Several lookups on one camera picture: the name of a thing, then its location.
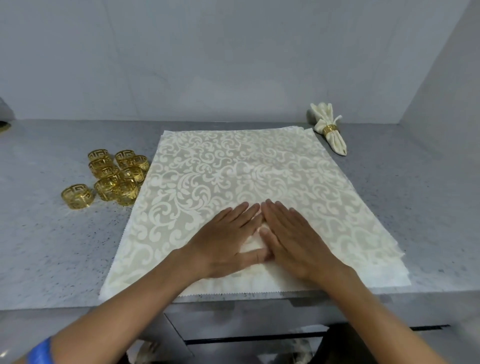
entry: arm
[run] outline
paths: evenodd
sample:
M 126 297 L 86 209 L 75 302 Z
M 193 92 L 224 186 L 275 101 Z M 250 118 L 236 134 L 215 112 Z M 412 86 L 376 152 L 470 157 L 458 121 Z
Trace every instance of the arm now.
M 55 364 L 116 363 L 150 321 L 185 288 L 208 277 L 223 277 L 263 262 L 269 252 L 239 253 L 241 244 L 260 227 L 260 206 L 243 203 L 225 209 L 205 224 L 183 248 L 137 282 L 79 318 L 51 341 Z M 25 358 L 17 364 L 26 364 Z
M 446 364 L 377 300 L 352 268 L 331 253 L 299 212 L 270 200 L 262 204 L 262 212 L 272 231 L 261 229 L 260 235 L 275 260 L 296 277 L 325 290 L 379 364 Z

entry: gray speckled countertop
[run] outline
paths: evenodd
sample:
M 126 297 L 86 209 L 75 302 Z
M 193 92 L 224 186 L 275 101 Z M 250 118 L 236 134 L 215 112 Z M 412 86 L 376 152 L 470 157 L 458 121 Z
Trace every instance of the gray speckled countertop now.
M 18 121 L 0 134 L 0 310 L 95 306 L 131 208 L 96 198 L 69 210 L 60 192 L 93 186 L 87 153 L 150 159 L 164 130 L 259 129 L 284 123 Z M 331 153 L 397 239 L 412 285 L 376 293 L 480 290 L 480 173 L 424 149 L 399 125 L 345 124 Z M 191 296 L 177 302 L 311 297 L 318 292 Z

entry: white marble wall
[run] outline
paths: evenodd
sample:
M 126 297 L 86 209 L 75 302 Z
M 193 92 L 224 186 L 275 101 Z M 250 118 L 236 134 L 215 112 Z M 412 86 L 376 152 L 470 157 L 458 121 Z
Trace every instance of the white marble wall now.
M 402 125 L 456 163 L 480 167 L 480 0 L 472 0 L 405 113 Z
M 468 0 L 0 0 L 18 119 L 397 123 Z

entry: gold napkin ring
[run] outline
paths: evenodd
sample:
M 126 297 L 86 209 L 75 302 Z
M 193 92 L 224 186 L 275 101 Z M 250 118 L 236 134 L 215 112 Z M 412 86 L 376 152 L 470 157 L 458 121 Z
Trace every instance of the gold napkin ring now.
M 328 124 L 322 129 L 322 134 L 324 136 L 327 136 L 329 132 L 332 132 L 333 130 L 338 130 L 338 127 L 335 124 Z

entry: cloth napkin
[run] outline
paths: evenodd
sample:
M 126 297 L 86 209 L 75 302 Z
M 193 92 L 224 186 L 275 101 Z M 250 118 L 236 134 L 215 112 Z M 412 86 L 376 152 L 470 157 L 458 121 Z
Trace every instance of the cloth napkin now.
M 312 129 L 165 132 L 100 300 L 134 283 L 222 209 L 267 198 L 297 209 L 368 287 L 410 284 L 395 239 Z M 262 246 L 255 233 L 241 251 Z M 227 277 L 202 279 L 181 295 L 312 289 L 269 262 Z
M 336 121 L 340 120 L 342 115 L 338 115 L 335 119 L 333 118 L 332 104 L 327 105 L 324 102 L 321 102 L 318 105 L 310 104 L 310 107 L 317 120 L 314 130 L 325 137 L 335 153 L 341 156 L 346 156 L 347 145 L 340 135 L 336 125 Z

